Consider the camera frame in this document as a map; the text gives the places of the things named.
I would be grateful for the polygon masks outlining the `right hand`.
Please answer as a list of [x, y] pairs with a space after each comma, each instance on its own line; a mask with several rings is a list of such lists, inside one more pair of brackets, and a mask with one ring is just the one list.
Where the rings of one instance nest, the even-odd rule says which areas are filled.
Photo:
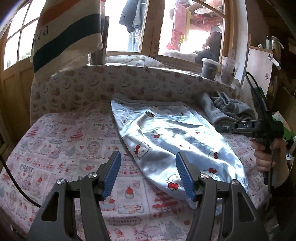
[[273, 154], [268, 154], [265, 146], [253, 141], [252, 148], [254, 156], [256, 157], [257, 170], [260, 173], [268, 172], [273, 168], [273, 182], [274, 188], [281, 186], [288, 178], [290, 171], [285, 159], [286, 156], [286, 142], [284, 139], [276, 138], [271, 145]]

